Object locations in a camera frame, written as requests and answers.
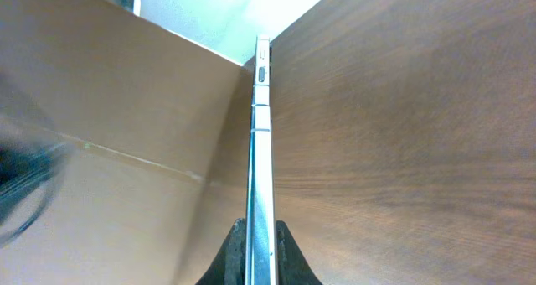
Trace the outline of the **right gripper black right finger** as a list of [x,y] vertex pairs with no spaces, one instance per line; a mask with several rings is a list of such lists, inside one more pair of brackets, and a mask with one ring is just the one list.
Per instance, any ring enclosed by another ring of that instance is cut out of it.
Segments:
[[288,226],[276,222],[278,283],[280,285],[322,285],[314,274]]

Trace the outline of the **black Galaxy flip phone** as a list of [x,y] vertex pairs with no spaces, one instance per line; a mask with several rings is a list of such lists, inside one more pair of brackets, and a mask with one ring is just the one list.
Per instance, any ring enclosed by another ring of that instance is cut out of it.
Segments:
[[276,285],[276,220],[270,107],[271,41],[257,37],[250,108],[245,284]]

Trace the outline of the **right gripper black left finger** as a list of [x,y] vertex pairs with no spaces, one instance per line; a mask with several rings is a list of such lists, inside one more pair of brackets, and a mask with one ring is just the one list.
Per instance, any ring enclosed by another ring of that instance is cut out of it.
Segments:
[[245,284],[245,219],[239,218],[196,285],[244,285]]

